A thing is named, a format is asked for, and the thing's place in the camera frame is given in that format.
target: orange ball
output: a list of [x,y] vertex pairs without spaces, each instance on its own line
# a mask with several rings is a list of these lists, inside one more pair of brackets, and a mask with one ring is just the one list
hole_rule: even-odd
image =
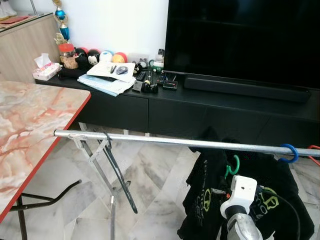
[[127,62],[127,56],[123,52],[116,52],[112,57],[112,62],[124,64]]

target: clothes rack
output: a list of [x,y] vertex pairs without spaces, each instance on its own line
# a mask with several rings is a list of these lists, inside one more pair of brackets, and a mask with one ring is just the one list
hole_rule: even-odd
[[[53,134],[57,137],[81,138],[81,140],[89,140],[89,139],[104,140],[107,138],[107,135],[105,133],[90,132],[90,131],[55,130]],[[289,148],[280,147],[280,146],[264,146],[264,145],[217,142],[217,141],[199,141],[199,140],[188,140],[188,139],[178,139],[178,138],[175,139],[175,138],[165,138],[165,137],[136,136],[136,135],[122,135],[122,134],[108,134],[108,136],[110,137],[111,140],[156,143],[156,144],[172,144],[172,145],[183,145],[188,147],[248,151],[248,152],[259,152],[259,153],[267,153],[267,154],[293,155],[292,151]],[[299,156],[320,157],[320,150],[318,149],[296,148],[296,150]]]
[[[123,175],[118,167],[118,164],[112,154],[111,141],[127,141],[127,142],[142,142],[142,143],[156,143],[156,144],[171,144],[171,145],[182,145],[188,147],[198,148],[212,148],[212,149],[224,149],[224,150],[235,150],[235,151],[248,151],[248,152],[259,152],[267,154],[281,154],[281,155],[293,155],[293,152],[288,147],[279,146],[264,146],[264,145],[252,145],[252,144],[239,144],[239,143],[227,143],[227,142],[216,142],[216,141],[200,141],[200,140],[188,140],[178,138],[165,138],[165,137],[150,137],[150,136],[136,136],[136,135],[122,135],[122,134],[108,134],[103,132],[90,132],[90,131],[76,131],[76,130],[55,130],[53,135],[56,137],[64,137],[72,139],[75,145],[84,150],[88,156],[88,161],[91,166],[99,173],[101,180],[105,183],[106,188],[111,193],[111,219],[110,219],[110,239],[115,240],[115,220],[116,220],[116,206],[115,198],[117,192],[110,184],[107,176],[102,170],[101,166],[97,161],[97,156],[104,153],[109,163],[111,164],[118,180],[121,184],[122,190],[124,191],[132,210],[137,213],[137,208],[134,200],[131,197],[127,183],[125,182]],[[94,153],[92,153],[86,140],[99,140],[99,147]],[[313,156],[320,157],[319,149],[305,149],[296,148],[299,156]]]

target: black t-shirt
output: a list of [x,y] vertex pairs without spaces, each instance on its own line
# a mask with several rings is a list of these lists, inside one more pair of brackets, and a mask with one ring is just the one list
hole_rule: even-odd
[[216,239],[223,222],[220,214],[221,196],[212,194],[211,188],[219,187],[226,163],[227,156],[220,149],[203,149],[196,160],[186,181],[191,188],[183,201],[187,217],[177,231],[181,239]]
[[[201,139],[217,141],[218,136],[210,128]],[[298,187],[287,163],[278,162],[273,155],[264,153],[208,148],[190,149],[201,152],[201,155],[186,181],[191,188],[183,202],[187,217],[177,232],[181,239],[215,240],[221,225],[220,239],[227,239],[226,220],[220,214],[222,196],[210,192],[210,189],[221,189],[221,178],[226,172],[227,163],[233,165],[232,169],[234,169],[234,155],[238,155],[240,159],[237,174],[256,179],[258,185],[269,188],[270,191],[290,202],[300,218],[300,239],[309,239],[312,236],[314,224],[298,196]],[[229,174],[226,181],[230,183],[232,177]],[[251,204],[249,215],[264,239],[270,237],[274,231],[273,236],[276,240],[296,239],[296,216],[281,199],[264,192],[257,193]]]

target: marble-pattern table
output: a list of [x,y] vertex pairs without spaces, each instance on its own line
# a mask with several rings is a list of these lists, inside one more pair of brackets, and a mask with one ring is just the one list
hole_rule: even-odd
[[86,90],[0,82],[0,223],[90,99]]

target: green hook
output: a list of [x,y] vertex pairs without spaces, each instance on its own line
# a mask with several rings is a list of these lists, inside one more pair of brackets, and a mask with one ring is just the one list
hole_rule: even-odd
[[235,158],[236,160],[236,168],[234,171],[231,170],[231,166],[227,165],[226,166],[226,172],[225,172],[225,175],[224,175],[224,179],[227,178],[228,174],[230,173],[231,175],[235,175],[238,173],[239,171],[239,167],[240,167],[240,160],[239,160],[239,157],[237,155],[233,155],[233,157]]

